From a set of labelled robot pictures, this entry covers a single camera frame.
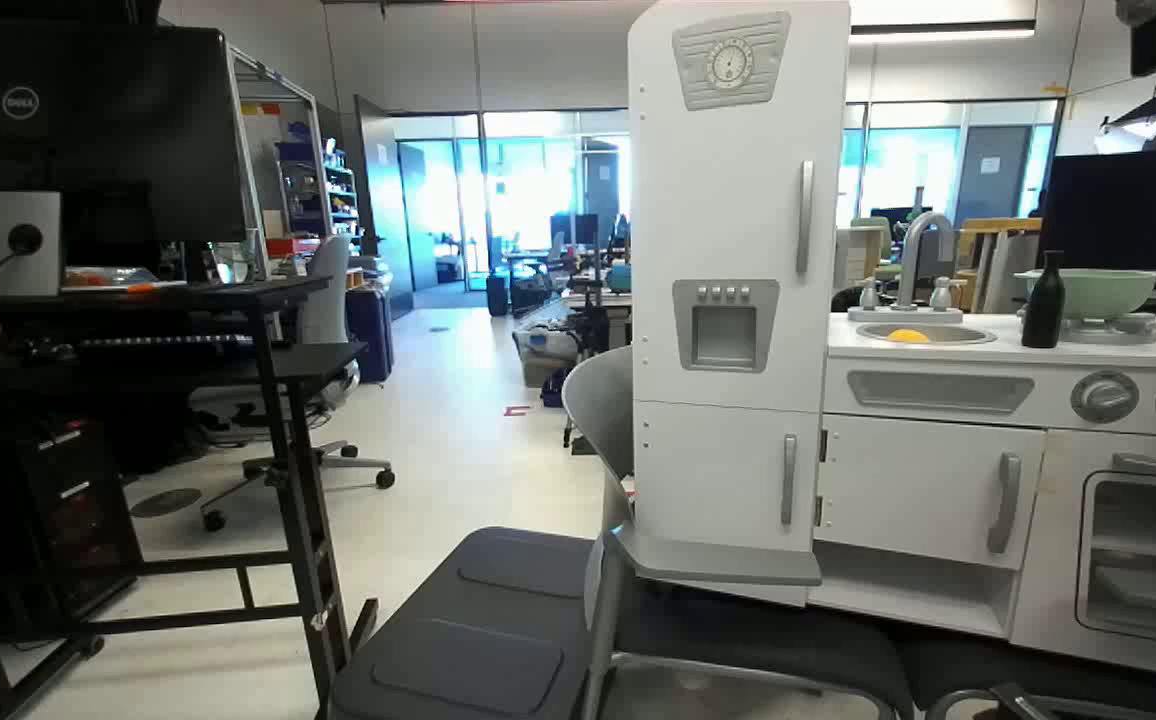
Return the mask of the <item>black computer tower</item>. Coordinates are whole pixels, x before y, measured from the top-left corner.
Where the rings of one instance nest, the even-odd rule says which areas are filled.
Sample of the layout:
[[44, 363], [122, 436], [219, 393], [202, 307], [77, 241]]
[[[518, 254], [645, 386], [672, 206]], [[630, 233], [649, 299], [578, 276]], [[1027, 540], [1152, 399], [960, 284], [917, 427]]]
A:
[[142, 542], [98, 424], [26, 418], [0, 490], [0, 572], [12, 572], [4, 611], [17, 627], [89, 618], [138, 582]]

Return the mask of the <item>black Dell monitor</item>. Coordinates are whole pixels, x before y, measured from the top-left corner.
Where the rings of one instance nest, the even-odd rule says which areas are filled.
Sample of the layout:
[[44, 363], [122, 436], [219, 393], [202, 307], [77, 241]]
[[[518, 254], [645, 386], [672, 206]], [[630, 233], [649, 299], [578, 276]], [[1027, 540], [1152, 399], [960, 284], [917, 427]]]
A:
[[239, 241], [245, 184], [216, 27], [0, 20], [0, 192], [62, 192], [86, 245]]

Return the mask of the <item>grey toy faucet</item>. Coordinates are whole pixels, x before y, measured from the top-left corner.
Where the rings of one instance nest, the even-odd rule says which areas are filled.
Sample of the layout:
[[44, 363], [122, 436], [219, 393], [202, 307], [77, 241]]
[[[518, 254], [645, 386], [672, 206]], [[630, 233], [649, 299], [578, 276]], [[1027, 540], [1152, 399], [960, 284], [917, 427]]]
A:
[[951, 326], [965, 311], [951, 303], [947, 276], [933, 276], [933, 292], [919, 292], [923, 262], [940, 258], [951, 241], [951, 225], [940, 212], [919, 212], [904, 233], [904, 253], [895, 267], [895, 297], [881, 299], [878, 284], [862, 289], [862, 299], [848, 307], [852, 322], [917, 322], [917, 326]]

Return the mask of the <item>grey toy sink basin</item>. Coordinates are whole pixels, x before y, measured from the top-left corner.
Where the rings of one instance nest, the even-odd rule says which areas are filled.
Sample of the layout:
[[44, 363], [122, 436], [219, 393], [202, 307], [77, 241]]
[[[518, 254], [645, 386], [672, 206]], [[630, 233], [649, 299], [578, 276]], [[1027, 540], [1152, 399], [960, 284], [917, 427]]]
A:
[[933, 349], [933, 342], [994, 342], [994, 331], [965, 326], [965, 322], [865, 322], [858, 326], [862, 341], [881, 341], [894, 349]]

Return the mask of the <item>mint green bowl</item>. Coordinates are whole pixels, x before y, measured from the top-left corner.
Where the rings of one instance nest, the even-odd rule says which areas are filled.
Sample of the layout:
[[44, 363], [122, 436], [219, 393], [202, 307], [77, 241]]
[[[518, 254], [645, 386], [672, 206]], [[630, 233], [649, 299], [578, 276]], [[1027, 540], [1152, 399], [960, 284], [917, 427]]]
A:
[[1156, 270], [1140, 267], [1063, 267], [1063, 316], [1074, 322], [1108, 322], [1140, 311], [1156, 292]]

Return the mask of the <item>black monitor right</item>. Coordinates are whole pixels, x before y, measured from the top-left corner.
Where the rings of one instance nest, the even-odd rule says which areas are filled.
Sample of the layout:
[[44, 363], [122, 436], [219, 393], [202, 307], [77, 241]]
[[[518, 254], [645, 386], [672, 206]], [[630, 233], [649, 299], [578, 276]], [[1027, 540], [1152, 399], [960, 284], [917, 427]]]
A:
[[1046, 245], [1069, 267], [1156, 270], [1156, 155], [1060, 155], [1046, 188]]

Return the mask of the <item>white toy kitchen cabinet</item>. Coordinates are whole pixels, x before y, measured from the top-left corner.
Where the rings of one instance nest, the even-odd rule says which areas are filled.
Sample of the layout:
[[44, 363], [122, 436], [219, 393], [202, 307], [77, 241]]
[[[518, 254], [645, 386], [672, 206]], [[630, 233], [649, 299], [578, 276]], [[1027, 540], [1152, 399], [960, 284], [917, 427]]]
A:
[[833, 303], [848, 0], [630, 33], [638, 531], [705, 586], [1156, 670], [1156, 341]]

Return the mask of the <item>grey office chair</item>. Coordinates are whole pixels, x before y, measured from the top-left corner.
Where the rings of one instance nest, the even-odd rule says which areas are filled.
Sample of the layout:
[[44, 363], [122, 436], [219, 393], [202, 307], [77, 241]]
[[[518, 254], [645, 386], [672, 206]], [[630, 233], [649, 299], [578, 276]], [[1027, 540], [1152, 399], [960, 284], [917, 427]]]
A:
[[[347, 241], [335, 241], [335, 236], [325, 241], [308, 258], [308, 276], [328, 280], [328, 284], [295, 307], [295, 341], [288, 342], [284, 358], [277, 358], [277, 376], [293, 376], [293, 358], [303, 358], [303, 367], [308, 363], [317, 367], [308, 371], [308, 381], [302, 381], [302, 394], [303, 394], [302, 413], [288, 404], [293, 384], [280, 386], [280, 418], [302, 415], [303, 424], [328, 418], [347, 399], [347, 386], [361, 376], [356, 358], [344, 358], [344, 349], [356, 349], [347, 341], [347, 307], [344, 307]], [[274, 415], [265, 404], [265, 386], [256, 384], [197, 386], [188, 394], [188, 406], [216, 444], [248, 444], [261, 432], [274, 441]], [[317, 466], [371, 466], [378, 487], [397, 483], [397, 466], [390, 458], [361, 456], [351, 441], [312, 444], [312, 463]], [[234, 487], [202, 504], [206, 531], [223, 527], [228, 495], [238, 495], [239, 487], [256, 479], [265, 483], [280, 479], [288, 463], [274, 453], [274, 456], [245, 458], [239, 472], [245, 479], [238, 479]]]

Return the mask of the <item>white oven door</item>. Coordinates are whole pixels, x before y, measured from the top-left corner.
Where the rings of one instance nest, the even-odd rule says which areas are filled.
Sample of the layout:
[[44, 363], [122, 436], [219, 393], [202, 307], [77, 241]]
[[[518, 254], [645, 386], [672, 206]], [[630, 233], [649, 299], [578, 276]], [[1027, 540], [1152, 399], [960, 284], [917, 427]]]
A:
[[1156, 670], [1156, 436], [1050, 436], [1012, 639]]

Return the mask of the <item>black bottle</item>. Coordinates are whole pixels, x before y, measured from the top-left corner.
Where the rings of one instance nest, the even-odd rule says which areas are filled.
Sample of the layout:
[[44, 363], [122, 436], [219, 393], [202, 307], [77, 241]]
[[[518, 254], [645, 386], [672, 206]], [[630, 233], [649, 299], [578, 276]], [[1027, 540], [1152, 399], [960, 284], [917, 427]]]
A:
[[1021, 342], [1051, 349], [1060, 341], [1060, 322], [1063, 322], [1063, 280], [1060, 280], [1060, 254], [1050, 253], [1025, 303]]

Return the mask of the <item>orange round object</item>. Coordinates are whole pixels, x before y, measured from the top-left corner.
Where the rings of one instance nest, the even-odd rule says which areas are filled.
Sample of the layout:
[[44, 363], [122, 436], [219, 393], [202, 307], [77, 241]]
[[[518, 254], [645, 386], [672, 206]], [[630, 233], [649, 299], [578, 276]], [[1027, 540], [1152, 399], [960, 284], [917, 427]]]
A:
[[933, 342], [933, 334], [919, 326], [894, 326], [887, 341], [894, 342]]

